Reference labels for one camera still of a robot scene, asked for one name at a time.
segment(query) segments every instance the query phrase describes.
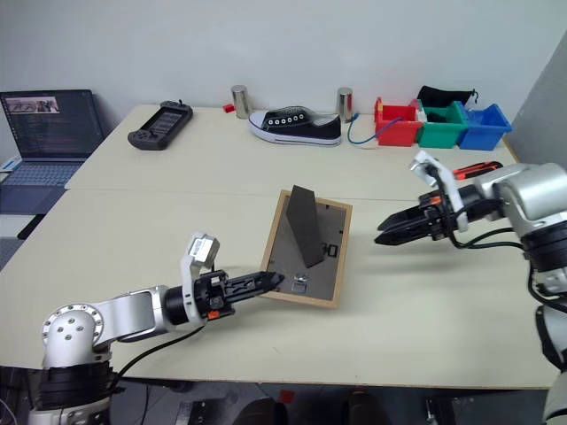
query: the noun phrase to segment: laptop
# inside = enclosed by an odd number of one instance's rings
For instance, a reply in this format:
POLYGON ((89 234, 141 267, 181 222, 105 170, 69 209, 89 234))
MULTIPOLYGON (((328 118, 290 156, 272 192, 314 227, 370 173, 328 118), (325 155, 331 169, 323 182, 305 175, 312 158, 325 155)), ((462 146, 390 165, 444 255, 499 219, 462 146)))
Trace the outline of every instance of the laptop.
POLYGON ((22 158, 0 185, 0 213, 45 214, 104 139, 92 93, 11 91, 0 103, 22 158))

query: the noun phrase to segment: sneaker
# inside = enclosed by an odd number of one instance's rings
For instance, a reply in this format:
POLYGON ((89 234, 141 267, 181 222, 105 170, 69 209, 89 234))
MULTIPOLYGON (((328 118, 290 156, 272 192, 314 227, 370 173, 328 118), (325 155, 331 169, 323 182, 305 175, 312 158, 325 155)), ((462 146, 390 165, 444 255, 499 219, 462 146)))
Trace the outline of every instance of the sneaker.
POLYGON ((253 112, 248 125, 260 139, 272 143, 337 146, 341 142, 337 114, 320 115, 303 106, 253 112))

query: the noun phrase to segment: white table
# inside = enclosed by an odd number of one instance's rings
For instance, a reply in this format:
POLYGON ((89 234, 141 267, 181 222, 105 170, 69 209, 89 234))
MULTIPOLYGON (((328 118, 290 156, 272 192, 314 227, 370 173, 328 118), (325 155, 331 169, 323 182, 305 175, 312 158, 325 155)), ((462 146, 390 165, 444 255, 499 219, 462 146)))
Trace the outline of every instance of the white table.
MULTIPOLYGON (((416 200, 427 191, 408 171, 417 145, 357 149, 346 140, 346 126, 344 141, 335 148, 277 145, 254 136, 247 121, 234 113, 195 108, 193 119, 167 150, 132 147, 128 133, 139 129, 157 110, 157 105, 137 106, 66 187, 272 197, 298 184, 314 190, 318 197, 390 200, 416 200)), ((353 127, 355 140, 374 133, 368 115, 353 127)), ((504 165, 515 162, 502 143, 494 151, 427 151, 451 169, 489 159, 504 165)))
MULTIPOLYGON (((276 200, 277 193, 67 192, 0 273, 0 364, 40 367, 41 324, 60 305, 179 285, 179 259, 194 230, 219 238, 216 264, 232 276, 257 270, 276 200)), ((375 245, 378 222, 414 203, 351 204, 338 309, 248 300, 235 316, 152 354, 129 375, 491 388, 553 381, 517 250, 458 251, 425 239, 375 245)), ((461 238, 504 225, 479 222, 461 238)), ((113 364, 120 368, 170 337, 114 344, 113 364)))

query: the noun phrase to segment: green bin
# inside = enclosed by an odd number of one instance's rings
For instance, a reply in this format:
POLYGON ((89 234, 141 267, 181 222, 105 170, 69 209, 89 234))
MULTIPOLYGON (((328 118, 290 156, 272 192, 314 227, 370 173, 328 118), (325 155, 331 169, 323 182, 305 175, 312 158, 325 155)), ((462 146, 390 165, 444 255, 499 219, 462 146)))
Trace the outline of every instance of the green bin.
POLYGON ((451 103, 447 108, 422 106, 421 101, 419 106, 428 117, 435 114, 437 119, 445 122, 430 122, 428 119, 417 133, 417 143, 422 148, 451 149, 459 140, 461 133, 467 129, 467 120, 461 108, 456 102, 451 103))

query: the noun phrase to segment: red object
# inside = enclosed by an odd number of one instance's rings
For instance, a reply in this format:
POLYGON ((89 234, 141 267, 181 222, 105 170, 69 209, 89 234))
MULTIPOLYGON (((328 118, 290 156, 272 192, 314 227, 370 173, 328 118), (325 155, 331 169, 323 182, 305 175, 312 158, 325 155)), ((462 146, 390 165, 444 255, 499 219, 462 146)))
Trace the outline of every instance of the red object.
POLYGON ((454 170, 453 175, 456 180, 465 180, 488 173, 489 171, 497 170, 498 168, 502 168, 502 164, 498 161, 479 162, 472 166, 466 166, 464 168, 454 170))
POLYGON ((295 392, 288 391, 288 390, 280 390, 280 395, 277 398, 277 401, 280 403, 284 403, 285 405, 290 405, 295 398, 295 392))
POLYGON ((374 122, 376 123, 376 131, 391 120, 398 117, 402 121, 394 123, 391 127, 377 137, 378 144, 381 146, 404 146, 409 147, 416 142, 417 130, 423 123, 416 121, 417 102, 414 100, 408 106, 398 106, 393 104, 383 104, 382 97, 376 100, 374 106, 374 122))

